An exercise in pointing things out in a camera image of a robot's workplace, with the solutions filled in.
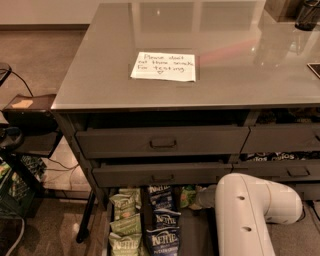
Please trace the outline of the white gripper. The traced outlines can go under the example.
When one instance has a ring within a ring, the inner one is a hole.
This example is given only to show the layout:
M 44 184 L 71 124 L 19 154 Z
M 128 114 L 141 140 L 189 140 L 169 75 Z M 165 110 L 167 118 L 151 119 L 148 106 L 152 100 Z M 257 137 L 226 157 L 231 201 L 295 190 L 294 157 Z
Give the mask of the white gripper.
M 216 186 L 198 187 L 195 203 L 200 208 L 213 208 L 215 206 Z

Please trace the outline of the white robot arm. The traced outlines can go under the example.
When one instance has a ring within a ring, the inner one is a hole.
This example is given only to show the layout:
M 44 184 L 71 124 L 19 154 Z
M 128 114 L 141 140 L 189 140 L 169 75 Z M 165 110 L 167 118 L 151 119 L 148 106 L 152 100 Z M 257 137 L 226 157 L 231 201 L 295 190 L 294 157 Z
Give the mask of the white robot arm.
M 195 202 L 215 210 L 220 256 L 276 256 L 267 225 L 295 223 L 303 212 L 289 186 L 241 173 L 200 189 Z

